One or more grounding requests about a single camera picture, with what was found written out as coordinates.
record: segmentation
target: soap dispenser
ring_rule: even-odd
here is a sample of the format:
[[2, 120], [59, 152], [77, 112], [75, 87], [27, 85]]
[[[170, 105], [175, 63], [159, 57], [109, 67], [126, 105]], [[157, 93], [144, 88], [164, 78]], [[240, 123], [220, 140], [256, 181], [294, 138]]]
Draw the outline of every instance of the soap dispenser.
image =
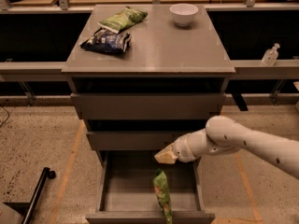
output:
[[273, 48], [268, 49], [262, 58], [262, 64], [266, 66], [272, 66], [278, 58], [278, 49], [280, 48], [279, 43], [275, 43]]

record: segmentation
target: white robotic arm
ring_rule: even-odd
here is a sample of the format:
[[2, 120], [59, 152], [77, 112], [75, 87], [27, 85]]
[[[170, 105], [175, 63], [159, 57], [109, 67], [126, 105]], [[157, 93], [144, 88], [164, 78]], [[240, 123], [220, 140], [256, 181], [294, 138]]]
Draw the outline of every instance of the white robotic arm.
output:
[[179, 137], [155, 155], [159, 163], [195, 161], [200, 156], [228, 154], [240, 148], [268, 161], [299, 179], [299, 142], [253, 131], [225, 116], [215, 116], [206, 128]]

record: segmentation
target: bowl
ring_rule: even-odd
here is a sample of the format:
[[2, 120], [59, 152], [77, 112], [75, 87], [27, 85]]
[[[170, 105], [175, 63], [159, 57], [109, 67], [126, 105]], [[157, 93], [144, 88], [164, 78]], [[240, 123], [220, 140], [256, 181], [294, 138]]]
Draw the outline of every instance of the bowl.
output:
[[170, 7], [170, 12], [177, 26], [188, 26], [193, 22], [198, 7], [192, 4], [174, 4]]

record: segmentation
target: green snack bag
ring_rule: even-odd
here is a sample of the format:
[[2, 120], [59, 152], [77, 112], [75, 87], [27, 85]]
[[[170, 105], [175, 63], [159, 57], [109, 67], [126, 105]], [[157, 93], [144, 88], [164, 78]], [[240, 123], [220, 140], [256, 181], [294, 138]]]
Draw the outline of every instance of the green snack bag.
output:
[[137, 8], [126, 7], [124, 10], [116, 13], [114, 16], [104, 19], [99, 24], [113, 33], [127, 29], [141, 22], [148, 16], [148, 12]]
[[159, 205], [165, 216], [165, 223], [172, 224], [172, 212], [170, 203], [170, 191], [167, 182], [167, 176], [164, 171], [158, 169], [153, 179], [153, 186], [158, 198]]

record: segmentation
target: pump dispenser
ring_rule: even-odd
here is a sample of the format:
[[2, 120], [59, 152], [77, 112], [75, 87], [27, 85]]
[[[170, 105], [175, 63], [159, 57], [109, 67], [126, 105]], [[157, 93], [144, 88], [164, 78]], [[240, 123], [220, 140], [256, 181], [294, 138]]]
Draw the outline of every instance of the pump dispenser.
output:
[[272, 66], [278, 58], [279, 43], [275, 43], [273, 48], [267, 50], [262, 58], [262, 64], [265, 66]]

